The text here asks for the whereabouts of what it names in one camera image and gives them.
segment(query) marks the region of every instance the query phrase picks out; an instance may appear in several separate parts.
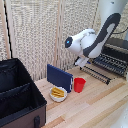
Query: black bag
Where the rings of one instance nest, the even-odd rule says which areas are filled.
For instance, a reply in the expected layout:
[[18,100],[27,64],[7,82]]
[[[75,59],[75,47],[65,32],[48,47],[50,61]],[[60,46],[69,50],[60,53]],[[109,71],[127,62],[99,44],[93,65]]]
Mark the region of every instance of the black bag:
[[17,58],[0,62],[0,128],[40,128],[46,100]]

